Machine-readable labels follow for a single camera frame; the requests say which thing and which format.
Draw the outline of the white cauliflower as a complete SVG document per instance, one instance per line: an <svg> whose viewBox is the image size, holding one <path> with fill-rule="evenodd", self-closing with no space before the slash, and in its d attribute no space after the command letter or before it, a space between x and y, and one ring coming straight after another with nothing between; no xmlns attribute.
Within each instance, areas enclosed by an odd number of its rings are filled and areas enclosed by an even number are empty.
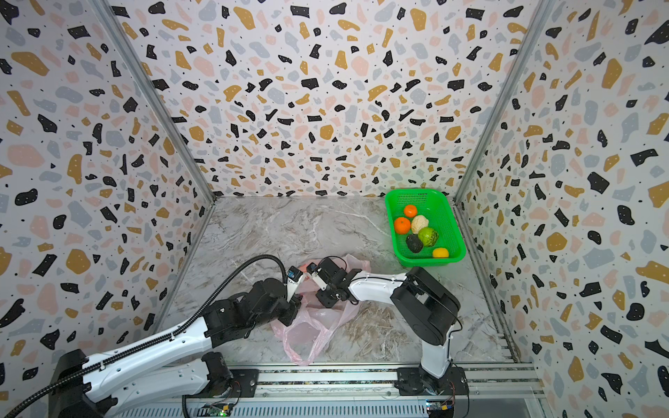
<svg viewBox="0 0 669 418"><path fill-rule="evenodd" d="M430 221L423 215L417 215L411 221L411 233L418 234L423 228L428 227Z"/></svg>

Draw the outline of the yellow red mango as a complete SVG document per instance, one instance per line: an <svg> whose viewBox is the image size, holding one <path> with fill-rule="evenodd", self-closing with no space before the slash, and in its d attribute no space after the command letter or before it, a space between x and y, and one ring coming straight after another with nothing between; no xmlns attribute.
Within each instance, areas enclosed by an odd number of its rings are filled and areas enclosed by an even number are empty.
<svg viewBox="0 0 669 418"><path fill-rule="evenodd" d="M449 258L449 250L444 247L438 247L435 248L432 251L432 257L434 259L448 259Z"/></svg>

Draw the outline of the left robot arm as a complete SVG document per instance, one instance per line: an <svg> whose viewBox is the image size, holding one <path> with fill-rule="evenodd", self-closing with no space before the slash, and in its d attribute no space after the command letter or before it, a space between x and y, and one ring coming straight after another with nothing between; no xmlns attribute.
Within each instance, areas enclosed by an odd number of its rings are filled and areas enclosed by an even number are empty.
<svg viewBox="0 0 669 418"><path fill-rule="evenodd" d="M181 395L236 388L216 348L246 339L259 326L289 325L301 307L297 280L266 279L247 293L213 302L192 325L181 323L124 349L59 359L49 392L50 417L114 417Z"/></svg>

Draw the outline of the orange tangerine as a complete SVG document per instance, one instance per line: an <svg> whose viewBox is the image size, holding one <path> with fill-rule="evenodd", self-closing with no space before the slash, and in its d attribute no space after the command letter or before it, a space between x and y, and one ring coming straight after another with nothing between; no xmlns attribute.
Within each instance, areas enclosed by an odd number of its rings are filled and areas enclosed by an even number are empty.
<svg viewBox="0 0 669 418"><path fill-rule="evenodd" d="M408 219L413 219L417 216L417 208L414 205L407 205L403 209L403 214Z"/></svg>
<svg viewBox="0 0 669 418"><path fill-rule="evenodd" d="M411 232L411 221L404 217L399 217L394 221L394 230L398 235L406 235Z"/></svg>

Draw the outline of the dark avocado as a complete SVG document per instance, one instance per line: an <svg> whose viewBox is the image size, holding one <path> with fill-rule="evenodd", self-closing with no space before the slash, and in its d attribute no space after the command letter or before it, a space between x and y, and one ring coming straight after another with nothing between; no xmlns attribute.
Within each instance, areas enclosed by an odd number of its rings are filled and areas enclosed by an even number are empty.
<svg viewBox="0 0 669 418"><path fill-rule="evenodd" d="M409 234L406 238L406 245L409 251L413 254L419 254L423 248L424 244L416 234Z"/></svg>

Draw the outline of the pink plastic bag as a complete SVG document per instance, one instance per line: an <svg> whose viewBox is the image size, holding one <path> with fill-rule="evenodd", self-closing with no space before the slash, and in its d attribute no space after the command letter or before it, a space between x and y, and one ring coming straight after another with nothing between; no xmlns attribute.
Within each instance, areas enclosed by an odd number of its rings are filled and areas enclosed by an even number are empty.
<svg viewBox="0 0 669 418"><path fill-rule="evenodd" d="M316 298L319 287L307 275L308 265L319 262L320 260L311 259L299 266L299 270L304 273L304 280L297 289L302 301L292 324L285 326L278 320L270 323L289 360L299 366L313 363L329 346L336 331L355 319L360 311L359 306L343 301L339 301L332 308L322 306Z"/></svg>

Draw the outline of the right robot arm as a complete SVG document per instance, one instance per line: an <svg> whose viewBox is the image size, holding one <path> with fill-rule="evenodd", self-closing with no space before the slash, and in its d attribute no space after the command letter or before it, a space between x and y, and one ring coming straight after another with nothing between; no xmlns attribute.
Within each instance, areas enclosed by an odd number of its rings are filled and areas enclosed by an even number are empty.
<svg viewBox="0 0 669 418"><path fill-rule="evenodd" d="M425 269L415 266L407 273L376 274L362 269L346 271L330 259L307 266L317 284L316 297L326 308L339 301L352 304L374 301L395 306L410 330L422 341L419 367L398 372L397 388L403 395L442 395L455 386L449 383L451 339L460 326L461 303Z"/></svg>

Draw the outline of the green lime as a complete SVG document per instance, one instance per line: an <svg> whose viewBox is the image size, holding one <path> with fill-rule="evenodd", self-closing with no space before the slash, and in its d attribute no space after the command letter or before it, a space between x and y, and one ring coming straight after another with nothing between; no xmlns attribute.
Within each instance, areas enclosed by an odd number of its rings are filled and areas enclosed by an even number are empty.
<svg viewBox="0 0 669 418"><path fill-rule="evenodd" d="M439 233L433 227L426 227L418 233L418 237L423 242L425 247L435 247L438 239Z"/></svg>

